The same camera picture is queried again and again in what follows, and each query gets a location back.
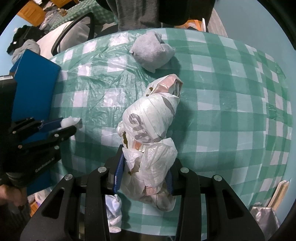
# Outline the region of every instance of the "blue gripper pad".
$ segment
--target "blue gripper pad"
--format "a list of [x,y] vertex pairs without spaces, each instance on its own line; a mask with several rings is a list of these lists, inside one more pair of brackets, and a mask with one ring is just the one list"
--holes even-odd
[[118,162],[115,175],[114,175],[114,185],[113,185],[113,193],[117,193],[117,191],[120,188],[121,180],[122,180],[122,175],[123,175],[123,169],[124,169],[124,155],[123,153],[121,154],[120,160]]
[[169,170],[167,175],[165,176],[165,183],[167,185],[167,190],[169,191],[170,194],[173,193],[173,176],[171,171]]

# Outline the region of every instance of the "plastic tablecloth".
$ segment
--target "plastic tablecloth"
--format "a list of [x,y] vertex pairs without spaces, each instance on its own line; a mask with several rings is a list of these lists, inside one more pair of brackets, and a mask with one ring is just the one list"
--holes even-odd
[[58,16],[50,28],[50,31],[56,29],[58,26],[62,24],[72,21],[77,17],[83,16],[88,12],[92,12],[94,14],[94,24],[95,25],[103,25],[105,23],[112,23],[114,22],[114,14],[103,7],[101,7],[96,0],[84,0],[77,5],[71,7],[67,10],[67,15],[65,16]]
[[[55,86],[51,118],[81,117],[82,125],[61,145],[62,161],[52,170],[90,173],[114,155],[124,110],[147,85],[168,74],[184,82],[167,137],[183,166],[199,175],[221,175],[244,204],[266,204],[281,180],[290,149],[291,104],[285,76],[273,58],[242,42],[184,29],[155,29],[175,56],[155,74],[145,71],[129,50],[152,30],[116,33],[68,49],[52,61],[62,68]],[[171,212],[122,199],[122,228],[174,235],[180,199]],[[202,231],[206,233],[202,197]]]

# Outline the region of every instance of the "green checkered cloth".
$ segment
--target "green checkered cloth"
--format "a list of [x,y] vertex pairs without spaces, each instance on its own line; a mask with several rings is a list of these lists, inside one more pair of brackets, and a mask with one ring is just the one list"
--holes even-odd
[[[103,36],[52,59],[62,70],[51,118],[71,115],[83,121],[76,135],[61,144],[62,161],[52,170],[53,180],[103,165],[121,144],[116,127],[124,110],[143,96],[149,83],[174,73],[184,84],[167,137],[173,139],[183,166],[207,177],[221,175],[247,207],[265,205],[284,175],[291,143],[291,104],[281,68],[271,56],[242,42],[163,28],[154,31],[176,54],[153,74],[129,53],[146,31],[151,30]],[[123,229],[176,233],[180,198],[173,211],[161,212],[120,197]],[[204,196],[202,221],[205,236]]]
[[80,16],[92,12],[95,18],[95,25],[103,25],[105,23],[114,22],[114,14],[103,7],[101,7],[95,0],[84,0],[74,7],[67,10],[68,14],[64,17],[58,16],[50,28],[50,31],[56,29],[62,24],[72,21]]

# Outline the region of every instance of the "green checkered tablecloth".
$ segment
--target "green checkered tablecloth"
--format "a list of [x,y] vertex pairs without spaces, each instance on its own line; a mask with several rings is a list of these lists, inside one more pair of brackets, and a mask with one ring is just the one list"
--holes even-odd
[[95,17],[95,25],[103,25],[105,23],[114,22],[114,14],[103,7],[101,7],[95,0],[84,0],[74,7],[67,10],[68,14],[64,17],[58,16],[50,31],[56,29],[58,26],[72,21],[77,17],[83,16],[88,12],[92,12]]
[[[152,74],[129,53],[146,31],[90,40],[52,59],[62,70],[51,118],[71,115],[83,121],[76,135],[62,143],[62,162],[53,168],[52,178],[83,175],[103,165],[121,144],[116,127],[124,110],[150,82],[174,73],[184,84],[167,137],[175,142],[182,164],[199,175],[223,176],[247,207],[266,204],[285,172],[291,142],[291,104],[281,68],[271,56],[242,42],[168,28],[155,31],[176,54]],[[123,229],[175,234],[180,199],[172,212],[164,213],[120,197]]]

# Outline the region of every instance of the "table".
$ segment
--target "table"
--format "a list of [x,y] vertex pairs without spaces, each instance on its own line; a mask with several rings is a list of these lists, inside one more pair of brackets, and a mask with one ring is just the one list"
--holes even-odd
[[67,10],[67,15],[58,16],[50,28],[50,31],[56,29],[58,26],[66,23],[68,21],[72,21],[77,17],[83,16],[88,12],[92,12],[94,14],[95,25],[103,25],[105,23],[114,22],[114,14],[103,7],[101,7],[95,0],[84,0],[77,5],[71,7]]
[[[116,127],[124,110],[153,80],[176,74],[184,82],[167,137],[183,166],[199,175],[221,175],[244,204],[268,203],[281,180],[290,150],[292,113],[285,76],[273,58],[242,42],[193,30],[161,28],[175,56],[155,74],[135,62],[129,50],[146,31],[107,35],[68,49],[52,61],[62,71],[51,117],[81,117],[82,128],[61,145],[62,163],[52,179],[90,173],[115,154]],[[122,228],[174,235],[180,199],[161,212],[126,198]],[[206,235],[202,196],[202,232]]]

